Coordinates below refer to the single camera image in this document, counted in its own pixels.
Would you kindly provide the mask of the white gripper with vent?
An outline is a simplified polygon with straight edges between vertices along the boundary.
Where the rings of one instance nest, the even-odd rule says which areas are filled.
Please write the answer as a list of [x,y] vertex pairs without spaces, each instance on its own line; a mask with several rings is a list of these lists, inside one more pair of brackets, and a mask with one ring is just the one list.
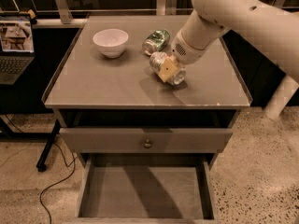
[[182,30],[179,30],[171,43],[172,55],[176,57],[167,56],[161,65],[158,77],[162,82],[169,80],[178,70],[178,62],[182,64],[191,64],[198,61],[206,52],[206,48],[194,48],[189,45],[183,38]]

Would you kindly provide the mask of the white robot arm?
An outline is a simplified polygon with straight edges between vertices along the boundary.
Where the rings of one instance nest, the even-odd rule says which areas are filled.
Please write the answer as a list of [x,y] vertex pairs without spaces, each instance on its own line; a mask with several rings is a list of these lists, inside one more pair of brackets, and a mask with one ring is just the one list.
[[299,85],[299,16],[259,0],[192,0],[193,12],[174,38],[158,73],[164,82],[197,62],[214,40],[233,30],[286,76],[264,112],[277,118]]

